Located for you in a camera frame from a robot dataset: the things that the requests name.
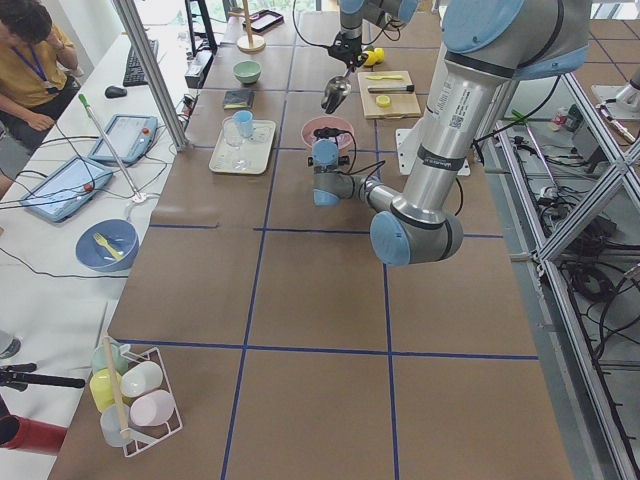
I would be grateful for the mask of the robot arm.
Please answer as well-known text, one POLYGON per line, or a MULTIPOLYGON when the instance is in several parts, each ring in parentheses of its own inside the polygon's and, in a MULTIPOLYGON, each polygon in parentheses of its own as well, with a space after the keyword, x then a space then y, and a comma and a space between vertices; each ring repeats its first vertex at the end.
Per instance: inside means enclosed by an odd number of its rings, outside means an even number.
POLYGON ((364 62, 362 24, 364 21, 383 32, 403 29, 417 11, 418 0, 348 0, 340 1, 340 30, 327 47, 331 58, 354 71, 364 62))
POLYGON ((339 168, 338 148, 314 142, 313 197, 318 206, 357 198, 376 212, 370 240, 387 265, 435 262, 463 240, 443 205, 498 87, 512 80, 559 76, 587 57, 588 1, 451 1, 418 142, 403 191, 374 176, 339 168))

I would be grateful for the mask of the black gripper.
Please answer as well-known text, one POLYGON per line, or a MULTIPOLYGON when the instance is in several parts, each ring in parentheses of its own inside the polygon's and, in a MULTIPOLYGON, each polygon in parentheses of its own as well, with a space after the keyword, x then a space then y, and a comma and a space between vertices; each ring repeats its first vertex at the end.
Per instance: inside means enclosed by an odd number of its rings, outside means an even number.
POLYGON ((345 33, 338 33, 327 51, 331 58, 343 62, 347 68, 359 68, 365 62, 361 35, 349 38, 345 33))

